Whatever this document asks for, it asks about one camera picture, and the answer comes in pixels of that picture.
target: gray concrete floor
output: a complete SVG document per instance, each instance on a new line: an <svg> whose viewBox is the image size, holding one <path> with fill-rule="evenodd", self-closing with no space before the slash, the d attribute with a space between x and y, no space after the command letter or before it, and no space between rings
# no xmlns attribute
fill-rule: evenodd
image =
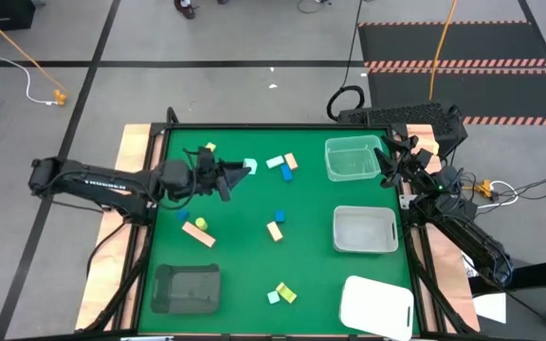
<svg viewBox="0 0 546 341"><path fill-rule="evenodd" d="M333 2L322 12L300 14L294 0L194 0L197 18L186 21L172 0L121 0L104 50L109 61L344 60L348 57L356 1ZM450 0L375 0L362 21L444 20ZM546 38L546 1L528 0ZM48 0L33 28L11 37L43 61L89 61L111 0ZM513 0L459 2L456 20L521 20ZM359 42L354 59L361 59ZM0 56L20 57L0 38ZM52 69L71 92L64 108L24 98L25 78L0 68L0 310L27 240L39 201L26 186L30 161L56 154L85 77L83 68ZM51 97L51 86L31 69L31 94ZM367 86L363 69L348 83ZM163 120L172 105L184 122L328 122L327 99L342 82L342 68L101 68L83 111L69 157L112 167L126 123ZM270 89L270 84L278 87ZM349 96L337 109L352 107ZM467 128L470 137L455 164L478 177L521 186L546 177L546 127ZM546 186L532 195L546 192ZM76 202L64 197L61 200ZM72 332L82 298L87 256L100 217L54 206L8 337ZM546 200L518 201L478 223L513 257L546 260Z"/></svg>

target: white tray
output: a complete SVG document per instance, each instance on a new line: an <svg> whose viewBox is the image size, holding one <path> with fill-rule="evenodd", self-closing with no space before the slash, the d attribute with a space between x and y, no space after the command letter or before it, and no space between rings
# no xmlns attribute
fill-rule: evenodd
<svg viewBox="0 0 546 341"><path fill-rule="evenodd" d="M350 276L342 288L340 322L393 340L412 337L414 296L406 288Z"/></svg>
<svg viewBox="0 0 546 341"><path fill-rule="evenodd" d="M338 206L334 210L334 248L340 252L397 250L395 212L386 207Z"/></svg>

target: orange cable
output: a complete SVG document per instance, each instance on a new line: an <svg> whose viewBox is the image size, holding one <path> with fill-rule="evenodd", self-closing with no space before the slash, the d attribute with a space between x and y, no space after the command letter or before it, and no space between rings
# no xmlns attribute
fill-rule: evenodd
<svg viewBox="0 0 546 341"><path fill-rule="evenodd" d="M25 56L25 58L30 60L35 65L35 67L37 67L39 69L39 71L41 71L49 80L53 81L54 84L56 84L58 87L63 89L63 91L68 93L68 91L66 90L66 88L62 84L60 84L59 82L54 80L54 78L51 77L37 62L35 62L32 58L30 58L30 56L25 51L23 51L22 48L20 48L20 46L18 46L10 37L8 37L8 35L6 35L6 33L4 33L4 31L1 30L1 28L0 28L0 34L2 36L4 36L4 38L6 38L8 43L12 44L12 46L14 46L18 50L18 52L20 52L23 56Z"/></svg>
<svg viewBox="0 0 546 341"><path fill-rule="evenodd" d="M454 15L456 2L457 0L452 1L452 8L450 8L450 13L447 15L446 23L444 24L444 31L442 31L442 38L440 38L440 43L437 44L437 51L435 51L435 58L433 59L433 66L431 68L431 80L428 84L428 100L433 99L433 84L435 82L435 69L437 68L437 60L440 58L440 52L442 52L442 45L444 45L444 39L446 38L447 27L450 26L452 15Z"/></svg>

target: small toy block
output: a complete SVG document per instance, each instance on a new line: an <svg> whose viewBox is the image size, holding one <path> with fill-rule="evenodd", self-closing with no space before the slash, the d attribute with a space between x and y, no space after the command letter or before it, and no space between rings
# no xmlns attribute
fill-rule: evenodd
<svg viewBox="0 0 546 341"><path fill-rule="evenodd" d="M266 296L268 297L270 304L275 304L280 301L280 295L277 293L277 291L272 291L266 294Z"/></svg>
<svg viewBox="0 0 546 341"><path fill-rule="evenodd" d="M288 167L288 165L282 165L282 175L283 180L290 182L292 181L292 171Z"/></svg>
<svg viewBox="0 0 546 341"><path fill-rule="evenodd" d="M189 212L186 209L181 209L178 212L176 212L176 219L178 219L181 222L184 222L189 218Z"/></svg>
<svg viewBox="0 0 546 341"><path fill-rule="evenodd" d="M283 212L282 210L275 211L275 222L276 223L285 222L285 212Z"/></svg>
<svg viewBox="0 0 546 341"><path fill-rule="evenodd" d="M285 157L285 163L288 164L288 167L290 168L291 171L299 167L299 164L296 163L296 159L294 158L294 154L287 153L286 155L284 155L284 157Z"/></svg>
<svg viewBox="0 0 546 341"><path fill-rule="evenodd" d="M195 220L195 226L199 228L202 231L205 231L208 229L208 223L206 223L206 220L204 218L197 218Z"/></svg>
<svg viewBox="0 0 546 341"><path fill-rule="evenodd" d="M267 224L266 228L269 229L269 233L271 234L273 241L279 242L283 238L282 232L275 222Z"/></svg>
<svg viewBox="0 0 546 341"><path fill-rule="evenodd" d="M212 247L214 243L216 242L216 240L213 239L211 235L200 230L199 228L195 227L195 225L189 222L186 222L182 226L182 230L189 233L192 237L194 237L199 242L204 243L207 247Z"/></svg>
<svg viewBox="0 0 546 341"><path fill-rule="evenodd" d="M256 168L258 167L258 163L254 159L244 159L244 167L250 167L252 170L250 171L250 175L256 174Z"/></svg>
<svg viewBox="0 0 546 341"><path fill-rule="evenodd" d="M281 156L281 155L280 156L275 156L272 159L266 160L266 166L269 167L270 169L272 169L274 167L278 167L282 163L283 163L283 156Z"/></svg>
<svg viewBox="0 0 546 341"><path fill-rule="evenodd" d="M294 294L292 290L290 290L290 288L288 288L283 282L281 282L280 285L278 285L277 289L275 290L277 290L280 296L283 297L283 299L285 299L286 301L288 301L288 303L294 302L294 300L297 297L297 295Z"/></svg>
<svg viewBox="0 0 546 341"><path fill-rule="evenodd" d="M211 142L208 142L208 144L206 145L206 148L208 148L212 153L216 151L216 145Z"/></svg>

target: white cable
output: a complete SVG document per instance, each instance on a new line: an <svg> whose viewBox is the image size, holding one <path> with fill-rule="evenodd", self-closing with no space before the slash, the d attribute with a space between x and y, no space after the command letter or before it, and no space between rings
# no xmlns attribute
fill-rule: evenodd
<svg viewBox="0 0 546 341"><path fill-rule="evenodd" d="M19 65L18 63L15 63L13 61L10 61L10 60L7 60L5 58L1 58L0 57L0 61L2 62L6 62L6 63L10 63L20 69L22 69L23 71L25 71L25 74L27 75L27 91L26 91L26 95L27 95L27 98L34 101L35 103L39 103L39 104L45 104L45 105L52 105L52 104L55 104L54 101L51 101L51 100L37 100L37 99L34 99L33 97L31 97L29 94L28 94L28 89L30 88L30 75L28 73L28 70L23 67L22 65Z"/></svg>
<svg viewBox="0 0 546 341"><path fill-rule="evenodd" d="M516 190L511 185L509 185L506 182L501 181L501 180L495 180L495 181L490 183L490 190L494 189L494 184L502 184L502 185L507 186L508 188L510 188L513 191L513 194L514 194L515 198L513 200L509 201L509 202L506 202L506 203L497 203L497 204L478 206L478 209L490 208L490 207L496 207L496 206L509 206L509 205L514 204L519 199L519 194L516 192Z"/></svg>

